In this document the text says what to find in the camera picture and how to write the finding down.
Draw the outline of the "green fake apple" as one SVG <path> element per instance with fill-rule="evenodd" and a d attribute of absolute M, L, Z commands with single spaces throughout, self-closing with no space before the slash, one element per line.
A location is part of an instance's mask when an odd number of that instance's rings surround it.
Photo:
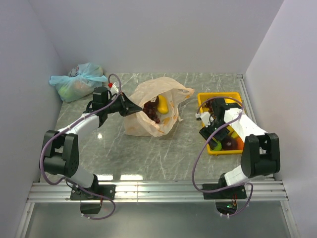
<path fill-rule="evenodd" d="M 216 141 L 216 145 L 213 148 L 213 151 L 221 151 L 222 150 L 222 144 L 219 141 Z"/>

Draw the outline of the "orange translucent plastic bag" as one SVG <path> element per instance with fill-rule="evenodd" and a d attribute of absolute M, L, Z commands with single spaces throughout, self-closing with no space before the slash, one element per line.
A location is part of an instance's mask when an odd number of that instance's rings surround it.
<path fill-rule="evenodd" d="M 130 100 L 141 107 L 141 111 L 125 117 L 125 134 L 153 137 L 167 135 L 177 121 L 182 121 L 178 105 L 193 94 L 194 89 L 170 77 L 141 83 L 130 96 Z"/>

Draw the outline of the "yellow fake mango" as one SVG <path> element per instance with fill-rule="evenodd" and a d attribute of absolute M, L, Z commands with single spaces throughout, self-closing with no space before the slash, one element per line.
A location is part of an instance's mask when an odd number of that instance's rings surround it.
<path fill-rule="evenodd" d="M 169 112 L 167 99 L 162 95 L 158 95 L 157 111 L 163 115 L 166 115 Z"/>

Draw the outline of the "yellow fake banana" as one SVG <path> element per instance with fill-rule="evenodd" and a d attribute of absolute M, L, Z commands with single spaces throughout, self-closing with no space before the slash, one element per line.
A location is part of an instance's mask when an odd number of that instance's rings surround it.
<path fill-rule="evenodd" d="M 237 132 L 231 127 L 228 126 L 227 129 L 229 130 L 229 136 L 236 139 L 237 137 L 239 137 L 239 135 L 237 134 Z"/>

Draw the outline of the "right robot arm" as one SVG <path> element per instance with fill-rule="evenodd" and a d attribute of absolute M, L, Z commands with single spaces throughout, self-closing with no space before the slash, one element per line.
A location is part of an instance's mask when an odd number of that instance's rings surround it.
<path fill-rule="evenodd" d="M 280 171 L 280 145 L 276 133 L 268 133 L 253 122 L 244 112 L 243 104 L 231 97 L 211 97 L 200 104 L 209 105 L 211 111 L 195 114 L 203 122 L 199 131 L 205 145 L 214 149 L 228 135 L 231 127 L 243 142 L 240 165 L 222 175 L 216 189 L 200 189 L 205 194 L 219 193 L 229 198 L 236 187 L 250 179 L 267 176 Z"/>

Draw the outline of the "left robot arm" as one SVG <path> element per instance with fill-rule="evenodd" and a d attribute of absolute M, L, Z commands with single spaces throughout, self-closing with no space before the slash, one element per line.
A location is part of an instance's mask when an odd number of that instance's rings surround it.
<path fill-rule="evenodd" d="M 101 195 L 101 187 L 95 174 L 88 172 L 79 163 L 79 141 L 107 120 L 109 114 L 119 113 L 122 117 L 142 111 L 128 97 L 118 90 L 112 93 L 106 87 L 97 87 L 93 99 L 75 122 L 58 130 L 45 133 L 40 155 L 39 168 L 45 181 L 50 181 L 46 173 L 60 175 L 72 183 L 75 190 L 82 190 L 88 199 Z"/>

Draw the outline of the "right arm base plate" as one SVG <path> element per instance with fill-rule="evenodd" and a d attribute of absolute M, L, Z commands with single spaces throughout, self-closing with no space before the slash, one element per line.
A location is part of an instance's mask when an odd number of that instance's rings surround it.
<path fill-rule="evenodd" d="M 216 190 L 220 188 L 219 184 L 215 183 L 204 183 L 202 185 L 203 190 Z M 204 200 L 226 200 L 226 199 L 246 199 L 246 190 L 243 185 L 229 188 L 226 190 L 218 191 L 215 193 L 203 193 Z"/>

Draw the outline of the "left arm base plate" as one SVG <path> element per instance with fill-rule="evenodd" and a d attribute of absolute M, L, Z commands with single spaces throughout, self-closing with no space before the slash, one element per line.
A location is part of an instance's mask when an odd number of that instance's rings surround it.
<path fill-rule="evenodd" d="M 86 200 L 99 200 L 104 199 L 104 197 L 109 198 L 110 200 L 114 199 L 116 186 L 114 184 L 108 185 L 98 185 L 97 188 L 81 189 L 79 187 L 73 186 L 70 200 L 74 201 L 86 201 Z"/>

